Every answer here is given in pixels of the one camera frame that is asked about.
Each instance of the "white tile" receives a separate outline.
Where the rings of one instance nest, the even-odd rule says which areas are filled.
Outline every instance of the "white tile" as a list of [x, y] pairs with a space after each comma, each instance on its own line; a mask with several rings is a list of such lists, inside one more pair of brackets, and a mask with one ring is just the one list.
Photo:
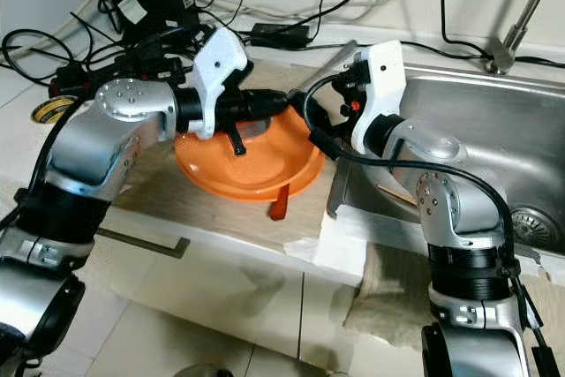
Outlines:
[[301, 277], [298, 271], [191, 243], [181, 260], [159, 258], [133, 299], [294, 355]]
[[95, 241], [87, 264], [76, 272], [87, 291], [64, 339], [91, 358], [100, 351], [156, 255], [100, 236]]
[[245, 377], [326, 377], [321, 368], [256, 346]]
[[0, 176], [27, 185], [43, 141], [53, 126], [36, 124], [30, 115], [35, 107], [47, 99], [47, 89], [33, 85], [0, 108], [0, 157], [3, 158], [0, 161]]
[[252, 345], [130, 303], [88, 371], [89, 377], [172, 377], [210, 363], [243, 376]]
[[360, 334], [355, 343], [349, 374], [354, 377], [424, 375], [422, 354], [410, 348], [396, 348], [375, 336]]
[[55, 352], [43, 359], [41, 376], [75, 377], [85, 375], [93, 359], [62, 343]]
[[0, 108], [33, 84], [16, 72], [1, 68], [0, 85], [2, 86], [2, 91], [0, 91]]
[[127, 304], [110, 291], [87, 286], [64, 343], [95, 358]]

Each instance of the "countertop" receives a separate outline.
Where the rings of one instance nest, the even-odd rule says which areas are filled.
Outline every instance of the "countertop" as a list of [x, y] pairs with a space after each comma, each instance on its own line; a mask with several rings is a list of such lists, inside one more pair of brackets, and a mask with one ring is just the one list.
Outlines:
[[[245, 18], [236, 25], [243, 26], [244, 23]], [[353, 38], [359, 42], [379, 42], [396, 37], [402, 35], [388, 30], [329, 25], [322, 28], [317, 42], [324, 44]], [[248, 51], [256, 61], [256, 67], [244, 87], [279, 90], [295, 87], [312, 72], [312, 68], [304, 65], [320, 66], [335, 53], [335, 49], [288, 52], [249, 48]], [[480, 71], [478, 63], [454, 61], [415, 49], [406, 49], [404, 60], [410, 64]], [[517, 64], [510, 75], [565, 83], [562, 70], [536, 65]], [[2, 214], [11, 204], [13, 191], [27, 184], [42, 141], [49, 132], [50, 125], [34, 124], [29, 119], [33, 108], [46, 99], [45, 87], [0, 70]], [[334, 172], [334, 164], [327, 161], [320, 179], [306, 192], [290, 200], [286, 219], [272, 222], [267, 217], [268, 204], [225, 200], [190, 183], [175, 164], [172, 145], [162, 144], [142, 157], [130, 180], [132, 187], [119, 196], [102, 227], [165, 246], [173, 246], [179, 238], [199, 240], [356, 285], [361, 275], [343, 272], [339, 266], [332, 269], [314, 264], [311, 258], [305, 260], [302, 255], [299, 255], [303, 258], [300, 259], [285, 253], [285, 243], [319, 237]]]

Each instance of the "floor tile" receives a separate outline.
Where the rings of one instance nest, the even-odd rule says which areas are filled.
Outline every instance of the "floor tile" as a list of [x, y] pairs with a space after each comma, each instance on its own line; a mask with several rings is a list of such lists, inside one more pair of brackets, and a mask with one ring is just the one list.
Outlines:
[[326, 377], [326, 375], [326, 371], [321, 368], [255, 346], [245, 377]]
[[89, 377], [173, 377], [194, 364], [243, 376], [252, 345], [131, 302], [88, 371]]
[[422, 354], [410, 348], [396, 348], [378, 337], [362, 334], [354, 346], [349, 374], [352, 377], [424, 375]]
[[87, 285], [64, 343], [95, 358], [127, 304], [127, 299]]
[[158, 258], [133, 299], [295, 355], [301, 279], [295, 270], [191, 243], [181, 260]]
[[41, 364], [41, 377], [82, 376], [87, 373], [92, 362], [92, 358], [63, 342], [55, 352], [43, 359]]
[[27, 184], [43, 141], [53, 126], [36, 124], [28, 117], [47, 99], [47, 89], [34, 85], [0, 108], [0, 156], [10, 158], [0, 161], [0, 176], [9, 176], [20, 185]]

